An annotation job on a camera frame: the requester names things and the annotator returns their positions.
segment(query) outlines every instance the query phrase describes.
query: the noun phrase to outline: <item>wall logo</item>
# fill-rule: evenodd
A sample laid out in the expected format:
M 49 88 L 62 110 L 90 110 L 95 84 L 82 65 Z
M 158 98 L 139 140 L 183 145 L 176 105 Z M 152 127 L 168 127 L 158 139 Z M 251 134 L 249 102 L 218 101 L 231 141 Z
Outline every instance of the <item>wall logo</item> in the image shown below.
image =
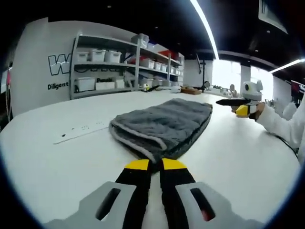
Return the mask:
M 71 53 L 48 56 L 51 75 L 70 73 Z

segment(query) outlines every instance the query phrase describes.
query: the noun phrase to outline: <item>shelving unit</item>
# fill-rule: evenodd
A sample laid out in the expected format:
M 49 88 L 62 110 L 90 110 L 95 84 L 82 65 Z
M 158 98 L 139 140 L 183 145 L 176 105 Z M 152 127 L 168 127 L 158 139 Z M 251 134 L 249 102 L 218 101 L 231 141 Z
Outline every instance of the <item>shelving unit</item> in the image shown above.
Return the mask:
M 122 52 L 121 55 L 121 63 L 111 63 L 111 62 L 92 62 L 92 61 L 85 61 L 85 62 L 77 62 L 77 51 L 78 49 L 84 48 L 92 48 L 92 49 L 106 49 L 106 50 L 116 50 Z M 135 64 L 125 63 L 126 54 L 131 53 L 135 55 Z M 168 66 L 167 72 L 158 71 L 156 69 L 150 69 L 147 67 L 140 66 L 140 56 L 145 56 L 150 58 L 154 61 L 158 61 L 160 63 L 165 63 Z M 166 80 L 169 81 L 171 77 L 178 76 L 176 74 L 170 73 L 171 66 L 177 67 L 181 66 L 181 64 L 171 59 L 171 57 L 164 56 L 152 50 L 142 48 L 140 42 L 138 44 L 122 41 L 115 38 L 110 37 L 97 37 L 97 36 L 89 36 L 89 35 L 82 35 L 79 34 L 74 41 L 73 50 L 72 50 L 72 58 L 71 58 L 71 73 L 69 77 L 69 86 L 70 86 L 70 98 L 71 99 L 78 99 L 83 97 L 89 97 L 94 95 L 100 94 L 109 94 L 109 93 L 118 93 L 118 92 L 126 92 L 126 91 L 133 91 L 139 89 L 139 71 L 148 72 L 152 75 L 158 75 L 165 77 Z M 130 81 L 130 77 L 127 77 L 125 81 L 128 83 L 129 87 L 125 88 L 113 88 L 113 89 L 106 89 L 106 90 L 91 90 L 85 92 L 76 92 L 75 85 L 77 82 L 76 72 L 81 72 L 83 70 L 89 69 L 116 69 L 121 72 L 121 75 L 127 70 L 132 69 L 134 73 L 134 87 L 132 87 L 132 83 Z

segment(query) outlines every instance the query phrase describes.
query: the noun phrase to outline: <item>window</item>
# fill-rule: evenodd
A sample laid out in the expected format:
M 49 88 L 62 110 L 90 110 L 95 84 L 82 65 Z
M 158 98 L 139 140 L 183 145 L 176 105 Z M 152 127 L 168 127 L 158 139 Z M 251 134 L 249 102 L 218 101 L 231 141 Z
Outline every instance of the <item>window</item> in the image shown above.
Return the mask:
M 273 99 L 273 75 L 266 70 L 251 66 L 251 82 L 262 81 L 262 100 Z
M 234 84 L 235 90 L 239 93 L 240 82 L 240 63 L 225 60 L 213 61 L 212 85 L 230 88 L 230 85 Z

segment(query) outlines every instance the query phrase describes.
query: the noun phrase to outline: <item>white table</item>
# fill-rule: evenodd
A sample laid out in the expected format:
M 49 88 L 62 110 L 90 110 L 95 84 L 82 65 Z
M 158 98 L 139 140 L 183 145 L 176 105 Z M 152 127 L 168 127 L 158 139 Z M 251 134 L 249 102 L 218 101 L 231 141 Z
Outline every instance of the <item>white table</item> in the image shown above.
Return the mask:
M 196 181 L 230 200 L 244 219 L 267 222 L 291 191 L 300 166 L 293 152 L 250 119 L 236 118 L 219 96 L 129 92 L 45 106 L 15 117 L 0 134 L 8 175 L 24 204 L 42 223 L 65 219 L 79 201 L 115 181 L 136 158 L 108 129 L 54 145 L 58 134 L 92 120 L 161 104 L 172 98 L 213 104 L 209 125 L 180 157 Z M 151 182 L 143 228 L 167 228 L 159 176 Z

